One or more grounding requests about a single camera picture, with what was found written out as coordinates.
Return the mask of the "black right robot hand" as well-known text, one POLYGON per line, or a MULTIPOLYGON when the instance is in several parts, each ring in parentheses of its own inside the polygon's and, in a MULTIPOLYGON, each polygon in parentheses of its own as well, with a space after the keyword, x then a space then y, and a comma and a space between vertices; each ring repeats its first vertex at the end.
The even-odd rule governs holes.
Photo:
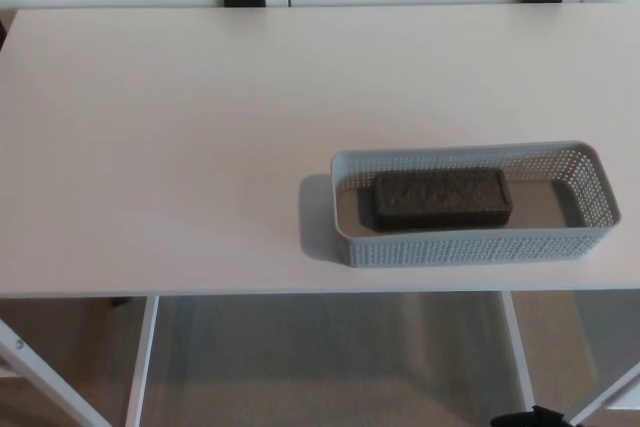
POLYGON ((571 426, 564 415, 541 406, 534 406, 531 411, 517 412, 494 417, 491 427, 564 427, 571 426))

